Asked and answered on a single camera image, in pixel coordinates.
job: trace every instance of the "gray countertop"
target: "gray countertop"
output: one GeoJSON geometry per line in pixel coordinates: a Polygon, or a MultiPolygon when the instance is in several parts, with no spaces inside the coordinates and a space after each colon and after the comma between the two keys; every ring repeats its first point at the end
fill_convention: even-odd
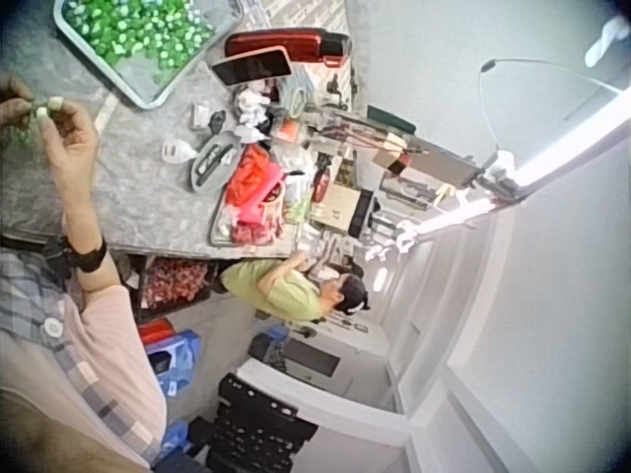
{"type": "MultiPolygon", "coordinates": [[[[52,5],[53,0],[27,0],[8,19],[0,46],[3,69],[21,75],[36,101],[59,95],[80,101],[102,129],[94,197],[110,246],[202,258],[243,256],[241,248],[208,243],[220,193],[194,194],[188,165],[168,165],[160,158],[160,146],[169,137],[201,148],[208,134],[189,130],[191,106],[206,100],[214,109],[226,108],[226,89],[202,61],[155,110],[119,101],[112,85],[57,31],[52,5]]],[[[218,47],[209,51],[211,56],[219,53],[218,47]]],[[[27,149],[4,146],[1,163],[3,234],[42,240],[60,233],[61,204],[38,137],[27,149]]],[[[296,229],[289,229],[274,245],[248,255],[285,256],[295,235],[296,229]]]]}

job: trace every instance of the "pink shirt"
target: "pink shirt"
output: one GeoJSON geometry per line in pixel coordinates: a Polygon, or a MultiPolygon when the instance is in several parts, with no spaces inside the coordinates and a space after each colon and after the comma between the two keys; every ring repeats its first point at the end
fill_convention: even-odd
{"type": "MultiPolygon", "coordinates": [[[[64,301],[66,336],[111,395],[161,439],[167,402],[138,336],[127,290],[113,286],[94,294],[82,314],[69,296],[64,301]]],[[[24,397],[44,415],[149,466],[92,411],[49,350],[0,331],[0,372],[0,389],[24,397]]]]}

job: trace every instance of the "red bag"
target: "red bag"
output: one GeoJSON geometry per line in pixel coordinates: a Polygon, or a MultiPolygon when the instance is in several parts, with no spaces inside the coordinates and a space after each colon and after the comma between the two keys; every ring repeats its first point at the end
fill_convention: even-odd
{"type": "Polygon", "coordinates": [[[269,154],[257,144],[248,145],[228,183],[226,203],[235,207],[244,205],[265,181],[268,165],[269,154]]]}

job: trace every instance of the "fluorescent light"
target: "fluorescent light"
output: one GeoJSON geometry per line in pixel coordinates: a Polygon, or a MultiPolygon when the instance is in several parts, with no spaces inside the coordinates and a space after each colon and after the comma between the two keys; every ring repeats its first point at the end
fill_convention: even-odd
{"type": "Polygon", "coordinates": [[[472,219],[478,215],[487,214],[494,208],[495,204],[489,199],[479,199],[458,207],[455,210],[451,210],[450,212],[446,212],[443,215],[434,217],[433,219],[426,220],[416,227],[416,231],[421,235],[435,232],[436,230],[443,229],[450,225],[461,224],[465,220],[472,219]]]}
{"type": "Polygon", "coordinates": [[[387,269],[382,268],[377,273],[377,278],[375,278],[375,284],[373,285],[373,291],[378,293],[381,289],[384,288],[384,284],[386,283],[387,277],[387,269]]]}
{"type": "Polygon", "coordinates": [[[515,182],[530,185],[569,163],[631,118],[631,88],[518,169],[515,182]]]}

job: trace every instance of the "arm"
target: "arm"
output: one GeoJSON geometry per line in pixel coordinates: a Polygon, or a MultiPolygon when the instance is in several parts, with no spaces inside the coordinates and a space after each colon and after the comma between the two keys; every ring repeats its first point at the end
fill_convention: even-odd
{"type": "Polygon", "coordinates": [[[303,251],[295,251],[286,261],[269,271],[258,281],[258,289],[268,297],[276,282],[284,278],[291,270],[298,268],[306,259],[306,253],[303,251]]]}
{"type": "MultiPolygon", "coordinates": [[[[41,139],[63,203],[68,241],[80,254],[101,248],[103,237],[92,202],[92,176],[97,157],[98,139],[90,115],[68,100],[51,99],[37,111],[41,139]]],[[[107,254],[101,267],[92,273],[77,271],[79,284],[91,293],[120,284],[115,265],[107,254]]]]}

